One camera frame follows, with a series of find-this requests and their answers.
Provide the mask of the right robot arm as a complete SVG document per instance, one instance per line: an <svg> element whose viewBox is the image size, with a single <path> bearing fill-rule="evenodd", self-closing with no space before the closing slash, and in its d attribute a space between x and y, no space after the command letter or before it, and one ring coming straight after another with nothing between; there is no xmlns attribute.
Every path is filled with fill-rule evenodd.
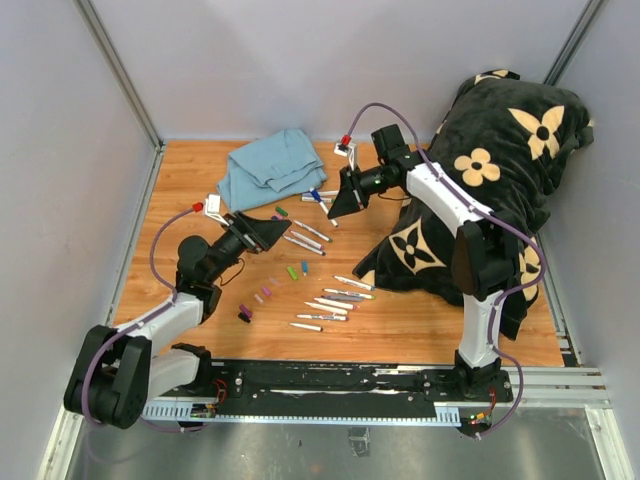
<svg viewBox="0 0 640 480"><path fill-rule="evenodd" d="M379 166L363 171L357 165L350 136L334 146L347 160L331 219L364 210L372 195L400 187L426 204L454 238L450 262L454 284L463 295L463 335L455 352L448 389L466 400L501 384L498 347L500 317L507 298L526 289L518 279L520 246L530 241L506 211L495 212L458 186L420 145L409 146L396 124L372 135Z"/></svg>

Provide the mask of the dark green pen cap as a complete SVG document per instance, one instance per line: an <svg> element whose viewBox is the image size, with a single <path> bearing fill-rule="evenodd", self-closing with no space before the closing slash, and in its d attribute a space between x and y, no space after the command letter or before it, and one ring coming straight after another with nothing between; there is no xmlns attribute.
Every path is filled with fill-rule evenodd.
<svg viewBox="0 0 640 480"><path fill-rule="evenodd" d="M283 217L288 217L288 216L289 216L288 212L287 212L287 211L285 211L285 210L284 210L283 208L281 208L280 206L277 206L277 207L275 208L275 210L276 210L276 212L277 212L279 215L281 215L281 216L283 216Z"/></svg>

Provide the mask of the blue cap marker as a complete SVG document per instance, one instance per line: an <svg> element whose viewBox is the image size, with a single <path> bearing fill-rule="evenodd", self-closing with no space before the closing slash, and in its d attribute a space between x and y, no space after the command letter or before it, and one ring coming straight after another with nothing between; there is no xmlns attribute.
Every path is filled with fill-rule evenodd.
<svg viewBox="0 0 640 480"><path fill-rule="evenodd" d="M332 218L329 217L329 207L326 205L326 203L324 202L324 200L323 200L322 196L319 194L319 192L316 189L310 189L309 193L312 196L312 198L316 201L316 203L320 206L320 208L322 209L322 211L326 215L326 217L329 220L329 222L334 227L338 227L339 223L335 219L332 219Z"/></svg>

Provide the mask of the peach cap marker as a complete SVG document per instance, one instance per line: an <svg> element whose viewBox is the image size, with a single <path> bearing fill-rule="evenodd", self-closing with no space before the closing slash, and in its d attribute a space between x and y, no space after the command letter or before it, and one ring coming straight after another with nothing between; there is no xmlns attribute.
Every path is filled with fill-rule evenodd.
<svg viewBox="0 0 640 480"><path fill-rule="evenodd" d="M305 305L317 309L317 310L322 310L322 311L326 311L326 312L330 312L334 315L347 315L348 314L348 310L346 309L342 309L342 308L338 308L338 307L333 307L333 306L329 306L329 305L325 305L325 304L320 304L320 303L314 303L314 302L303 302Z"/></svg>

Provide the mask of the dark green cap marker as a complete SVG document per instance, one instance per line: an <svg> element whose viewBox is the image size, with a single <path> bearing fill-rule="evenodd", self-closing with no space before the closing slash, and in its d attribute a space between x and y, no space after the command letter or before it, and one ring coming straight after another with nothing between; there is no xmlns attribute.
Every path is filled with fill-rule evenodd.
<svg viewBox="0 0 640 480"><path fill-rule="evenodd" d="M310 233L312 233L312 234L314 234L314 235L318 236L318 237L319 237L319 238L321 238L322 240L325 240L325 241L327 241L327 242L329 242L329 243L332 243L332 242L333 242L333 240L332 240L330 237L328 237L327 235L325 235L325 234L323 234L323 233L321 233L321 232L317 231L316 229L314 229L314 228L310 227L309 225L307 225L307 224L305 224L305 223L303 223L303 222L301 222L301 221L299 221L299 220L293 220L293 222L294 222L296 225L298 225L298 226L302 227L303 229L305 229L305 230L309 231Z"/></svg>

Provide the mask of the black marker without cap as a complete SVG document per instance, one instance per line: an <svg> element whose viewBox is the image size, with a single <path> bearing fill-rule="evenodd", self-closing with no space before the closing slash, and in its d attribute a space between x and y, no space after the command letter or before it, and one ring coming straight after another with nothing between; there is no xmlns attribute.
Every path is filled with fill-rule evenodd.
<svg viewBox="0 0 640 480"><path fill-rule="evenodd" d="M294 327L294 328L304 329L304 330L309 330L309 331L314 331L314 332L322 332L323 331L323 328L321 326L318 326L318 325L311 325L311 324L300 323L300 322L290 322L289 325L291 327Z"/></svg>

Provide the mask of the purple pen cap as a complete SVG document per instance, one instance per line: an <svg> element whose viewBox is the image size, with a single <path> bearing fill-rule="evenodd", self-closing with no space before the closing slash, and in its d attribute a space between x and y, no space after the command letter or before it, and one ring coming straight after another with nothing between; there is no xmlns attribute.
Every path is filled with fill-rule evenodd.
<svg viewBox="0 0 640 480"><path fill-rule="evenodd" d="M252 317L252 315L253 315L253 313L251 312L251 310L250 310L248 307L244 306L244 305L240 305L240 306L239 306L239 310L240 310L240 312L241 312L245 317L247 317L247 318L251 318L251 317Z"/></svg>

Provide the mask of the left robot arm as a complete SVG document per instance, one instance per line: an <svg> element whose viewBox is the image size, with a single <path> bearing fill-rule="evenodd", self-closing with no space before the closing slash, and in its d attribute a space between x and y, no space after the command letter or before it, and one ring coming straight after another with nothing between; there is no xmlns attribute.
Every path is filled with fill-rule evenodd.
<svg viewBox="0 0 640 480"><path fill-rule="evenodd" d="M175 388L195 396L212 388L210 352L175 340L213 315L222 295L217 281L244 253L270 250L291 225L241 212L224 215L222 224L214 242L199 235L181 241L163 303L118 327L97 325L87 332L64 392L67 411L128 429L149 401Z"/></svg>

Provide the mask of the pink cap marker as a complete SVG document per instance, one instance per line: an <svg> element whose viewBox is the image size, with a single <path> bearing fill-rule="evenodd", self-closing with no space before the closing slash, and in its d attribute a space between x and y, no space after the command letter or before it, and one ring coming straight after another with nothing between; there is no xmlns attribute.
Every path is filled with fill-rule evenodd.
<svg viewBox="0 0 640 480"><path fill-rule="evenodd" d="M330 300L323 297L315 297L314 300L319 304L324 304L327 306L332 306L335 308L340 308L345 310L354 310L356 308L354 304L336 301L336 300Z"/></svg>

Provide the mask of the grey marker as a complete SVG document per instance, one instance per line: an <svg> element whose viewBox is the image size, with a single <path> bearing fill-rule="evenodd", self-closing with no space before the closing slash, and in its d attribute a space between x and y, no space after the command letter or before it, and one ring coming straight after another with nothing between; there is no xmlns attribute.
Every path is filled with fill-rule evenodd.
<svg viewBox="0 0 640 480"><path fill-rule="evenodd" d="M364 298L350 295L322 295L321 298L339 302L361 302Z"/></svg>

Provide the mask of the dark blue marker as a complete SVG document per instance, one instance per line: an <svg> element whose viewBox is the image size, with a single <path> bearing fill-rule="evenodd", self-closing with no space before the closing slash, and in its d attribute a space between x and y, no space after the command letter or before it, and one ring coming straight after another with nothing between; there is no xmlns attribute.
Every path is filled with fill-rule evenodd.
<svg viewBox="0 0 640 480"><path fill-rule="evenodd" d="M309 245L309 244L307 244L307 243L305 243L303 241L297 240L295 238L292 238L292 237L286 236L286 235L283 236L282 238L284 240L292 243L292 244L295 244L295 245L300 246L300 247L302 247L302 248L304 248L304 249L306 249L308 251L311 251L316 255L319 255L319 256L325 256L326 255L326 252L324 250L316 248L316 247L313 247L313 246L311 246L311 245Z"/></svg>

